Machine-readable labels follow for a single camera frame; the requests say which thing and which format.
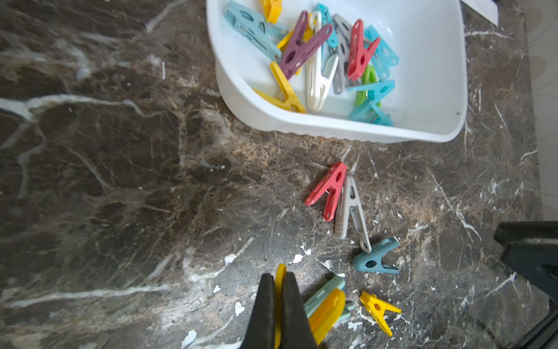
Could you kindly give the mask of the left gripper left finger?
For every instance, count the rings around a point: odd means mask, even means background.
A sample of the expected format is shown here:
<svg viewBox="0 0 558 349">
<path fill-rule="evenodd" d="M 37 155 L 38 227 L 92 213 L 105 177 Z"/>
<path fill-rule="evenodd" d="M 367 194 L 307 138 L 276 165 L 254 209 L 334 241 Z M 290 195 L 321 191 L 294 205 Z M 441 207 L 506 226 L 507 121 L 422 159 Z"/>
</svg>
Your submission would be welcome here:
<svg viewBox="0 0 558 349">
<path fill-rule="evenodd" d="M 275 281 L 269 273 L 260 279 L 254 308 L 240 349 L 275 347 L 276 305 Z"/>
</svg>

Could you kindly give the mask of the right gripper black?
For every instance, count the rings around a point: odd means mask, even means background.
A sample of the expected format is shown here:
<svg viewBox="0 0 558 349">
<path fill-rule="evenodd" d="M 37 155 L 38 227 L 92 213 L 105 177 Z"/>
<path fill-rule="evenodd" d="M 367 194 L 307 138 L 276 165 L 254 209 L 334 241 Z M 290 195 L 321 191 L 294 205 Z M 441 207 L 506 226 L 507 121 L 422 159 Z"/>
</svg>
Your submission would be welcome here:
<svg viewBox="0 0 558 349">
<path fill-rule="evenodd" d="M 504 247 L 505 265 L 557 300 L 556 221 L 501 222 L 494 239 Z M 557 348 L 557 305 L 512 348 Z"/>
</svg>

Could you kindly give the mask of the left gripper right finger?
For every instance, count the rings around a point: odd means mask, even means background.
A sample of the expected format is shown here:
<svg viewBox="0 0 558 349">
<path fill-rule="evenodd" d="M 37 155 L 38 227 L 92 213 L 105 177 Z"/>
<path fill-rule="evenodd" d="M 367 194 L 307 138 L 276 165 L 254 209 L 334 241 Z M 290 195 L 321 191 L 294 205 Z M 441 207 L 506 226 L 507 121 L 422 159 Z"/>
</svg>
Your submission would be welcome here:
<svg viewBox="0 0 558 349">
<path fill-rule="evenodd" d="M 287 272 L 282 289 L 281 347 L 318 349 L 305 313 L 296 276 Z"/>
</svg>

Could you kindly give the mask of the grey clothespin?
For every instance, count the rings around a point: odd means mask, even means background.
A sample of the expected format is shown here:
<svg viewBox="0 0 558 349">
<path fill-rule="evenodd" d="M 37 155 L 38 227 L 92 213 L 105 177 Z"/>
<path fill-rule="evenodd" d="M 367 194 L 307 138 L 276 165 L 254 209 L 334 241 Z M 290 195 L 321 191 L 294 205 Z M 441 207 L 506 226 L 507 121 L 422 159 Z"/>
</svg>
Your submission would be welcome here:
<svg viewBox="0 0 558 349">
<path fill-rule="evenodd" d="M 372 250 L 372 246 L 366 226 L 366 218 L 356 181 L 351 174 L 347 174 L 345 177 L 341 199 L 337 206 L 334 226 L 335 237 L 340 239 L 347 237 L 349 218 L 353 219 L 355 229 L 360 234 L 360 248 L 365 253 L 369 253 Z"/>
<path fill-rule="evenodd" d="M 344 43 L 347 45 L 347 47 L 350 50 L 350 39 L 351 39 L 351 30 L 353 28 L 353 25 L 350 24 L 347 20 L 345 20 L 341 15 L 339 14 L 335 14 L 332 17 L 332 21 L 334 24 L 334 28 L 336 31 L 336 35 L 337 35 L 337 39 L 340 42 Z M 347 87 L 354 87 L 354 86 L 358 86 L 360 85 L 360 82 L 358 81 L 352 81 L 350 79 L 347 78 Z"/>
<path fill-rule="evenodd" d="M 333 79 L 333 87 L 336 95 L 344 92 L 347 86 L 347 66 L 350 57 L 350 50 L 346 44 L 340 42 L 337 46 L 338 65 Z"/>
</svg>

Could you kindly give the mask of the teal clothespin cluster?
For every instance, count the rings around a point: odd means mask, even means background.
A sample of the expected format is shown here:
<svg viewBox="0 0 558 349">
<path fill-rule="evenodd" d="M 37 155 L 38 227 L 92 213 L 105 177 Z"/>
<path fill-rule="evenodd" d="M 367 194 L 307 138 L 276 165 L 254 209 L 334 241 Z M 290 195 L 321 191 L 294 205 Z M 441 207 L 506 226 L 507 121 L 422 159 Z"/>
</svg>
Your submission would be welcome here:
<svg viewBox="0 0 558 349">
<path fill-rule="evenodd" d="M 395 88 L 394 80 L 386 80 L 381 82 L 383 85 L 382 93 L 379 93 L 375 100 L 369 100 L 361 106 L 356 106 L 349 115 L 350 120 L 356 122 L 365 122 L 369 124 L 376 124 L 380 126 L 393 127 L 394 123 L 390 116 L 382 111 L 378 104 Z M 362 85 L 356 87 L 348 87 L 348 92 L 358 92 L 362 90 L 372 90 L 373 87 L 363 87 Z"/>
</svg>

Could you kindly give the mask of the lime green clothespin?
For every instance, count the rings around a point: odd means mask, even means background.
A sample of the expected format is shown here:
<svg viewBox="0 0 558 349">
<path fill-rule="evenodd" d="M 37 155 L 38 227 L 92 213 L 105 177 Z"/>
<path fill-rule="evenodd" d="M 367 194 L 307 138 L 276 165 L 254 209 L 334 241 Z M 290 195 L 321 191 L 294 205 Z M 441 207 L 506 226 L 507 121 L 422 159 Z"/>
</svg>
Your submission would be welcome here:
<svg viewBox="0 0 558 349">
<path fill-rule="evenodd" d="M 355 99 L 355 106 L 361 106 L 363 103 L 368 102 L 369 100 L 375 100 L 379 93 L 382 93 L 383 85 L 379 81 L 379 78 L 376 74 L 376 70 L 372 65 L 369 65 L 362 77 L 361 82 L 363 87 L 370 87 L 372 86 L 372 90 L 362 90 L 357 92 L 357 97 Z"/>
</svg>

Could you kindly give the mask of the white clothespin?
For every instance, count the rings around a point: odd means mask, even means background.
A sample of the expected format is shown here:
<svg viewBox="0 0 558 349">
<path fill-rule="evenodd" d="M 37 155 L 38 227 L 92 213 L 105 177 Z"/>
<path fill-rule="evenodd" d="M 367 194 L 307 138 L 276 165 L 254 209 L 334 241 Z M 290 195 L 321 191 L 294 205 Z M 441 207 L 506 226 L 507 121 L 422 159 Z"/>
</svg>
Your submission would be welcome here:
<svg viewBox="0 0 558 349">
<path fill-rule="evenodd" d="M 307 74 L 307 107 L 311 111 L 320 111 L 328 97 L 334 75 L 339 64 L 339 57 L 336 53 L 330 53 L 329 49 L 323 49 L 326 40 L 335 33 L 332 25 L 323 30 L 324 24 L 322 14 L 314 11 L 310 16 L 310 28 L 317 36 L 320 32 L 323 35 L 319 37 L 320 46 L 315 54 L 308 60 Z"/>
</svg>

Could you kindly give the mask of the maroon clothespin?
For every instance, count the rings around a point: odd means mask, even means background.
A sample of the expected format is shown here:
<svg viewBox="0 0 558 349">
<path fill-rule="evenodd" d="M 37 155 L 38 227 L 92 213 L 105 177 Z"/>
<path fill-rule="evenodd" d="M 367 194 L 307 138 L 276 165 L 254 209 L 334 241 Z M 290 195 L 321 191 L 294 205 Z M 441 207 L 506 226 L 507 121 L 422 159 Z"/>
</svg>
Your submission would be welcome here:
<svg viewBox="0 0 558 349">
<path fill-rule="evenodd" d="M 279 67 L 287 80 L 292 78 L 308 59 L 321 48 L 332 33 L 334 33 L 334 26 L 328 23 L 317 33 L 314 33 L 307 42 L 304 42 L 303 36 L 308 23 L 309 13 L 308 11 L 302 11 L 292 31 L 289 43 L 283 52 Z"/>
</svg>

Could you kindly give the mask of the light teal clothespin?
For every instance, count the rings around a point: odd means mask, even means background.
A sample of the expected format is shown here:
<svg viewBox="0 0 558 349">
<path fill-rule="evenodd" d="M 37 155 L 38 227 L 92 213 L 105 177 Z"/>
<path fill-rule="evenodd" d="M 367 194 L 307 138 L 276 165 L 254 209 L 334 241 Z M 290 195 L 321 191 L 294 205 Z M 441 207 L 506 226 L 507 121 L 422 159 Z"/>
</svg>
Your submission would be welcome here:
<svg viewBox="0 0 558 349">
<path fill-rule="evenodd" d="M 225 20 L 264 55 L 272 61 L 280 62 L 282 52 L 276 41 L 280 42 L 289 33 L 287 26 L 267 22 L 262 14 L 236 1 L 229 1 Z"/>
</svg>

